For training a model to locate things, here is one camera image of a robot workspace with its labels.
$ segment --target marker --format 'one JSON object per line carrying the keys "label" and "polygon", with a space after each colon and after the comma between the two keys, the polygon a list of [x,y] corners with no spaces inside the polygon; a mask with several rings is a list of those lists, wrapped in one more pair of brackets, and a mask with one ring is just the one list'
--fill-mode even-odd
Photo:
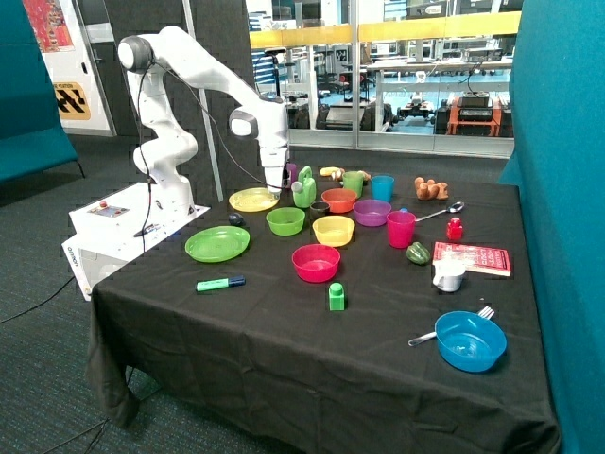
{"label": "marker", "polygon": [[244,276],[216,279],[214,281],[198,281],[196,284],[196,292],[202,293],[207,290],[216,290],[218,288],[239,287],[244,284],[246,284],[246,278]]}

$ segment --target purple bowl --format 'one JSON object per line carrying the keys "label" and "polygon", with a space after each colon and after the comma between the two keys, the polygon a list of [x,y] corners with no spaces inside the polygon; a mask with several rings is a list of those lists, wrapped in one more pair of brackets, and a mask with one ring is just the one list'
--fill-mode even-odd
{"label": "purple bowl", "polygon": [[385,225],[390,209],[390,203],[377,200],[358,201],[353,205],[355,220],[366,227]]}

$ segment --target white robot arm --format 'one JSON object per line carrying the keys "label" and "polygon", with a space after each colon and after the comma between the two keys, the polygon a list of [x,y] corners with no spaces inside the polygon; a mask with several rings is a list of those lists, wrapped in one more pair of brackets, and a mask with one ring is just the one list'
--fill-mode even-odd
{"label": "white robot arm", "polygon": [[288,157],[287,112],[280,98],[259,96],[176,26],[125,38],[118,46],[118,57],[128,70],[130,93],[142,124],[158,136],[145,143],[144,153],[141,148],[135,150],[134,162],[160,186],[165,206],[185,214],[194,206],[189,181],[176,166],[198,151],[195,138],[181,128],[170,108],[163,84],[169,70],[193,88],[217,90],[241,104],[231,113],[230,129],[237,136],[258,140],[268,191],[279,198]]}

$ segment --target control box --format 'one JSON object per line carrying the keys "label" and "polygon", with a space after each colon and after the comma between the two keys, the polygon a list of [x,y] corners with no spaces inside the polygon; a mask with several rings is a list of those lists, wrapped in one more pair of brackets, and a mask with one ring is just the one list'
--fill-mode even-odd
{"label": "control box", "polygon": [[466,63],[482,63],[484,61],[501,61],[502,49],[483,47],[479,49],[463,49],[462,61]]}

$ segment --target pink bowl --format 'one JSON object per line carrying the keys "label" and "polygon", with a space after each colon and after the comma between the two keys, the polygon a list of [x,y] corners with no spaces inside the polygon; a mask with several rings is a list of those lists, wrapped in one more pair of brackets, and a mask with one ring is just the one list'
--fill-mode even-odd
{"label": "pink bowl", "polygon": [[340,253],[324,244],[307,244],[294,251],[292,263],[303,281],[325,282],[336,275]]}
{"label": "pink bowl", "polygon": [[355,220],[366,227],[378,227],[387,223],[390,203],[386,201],[365,200],[353,205]]}

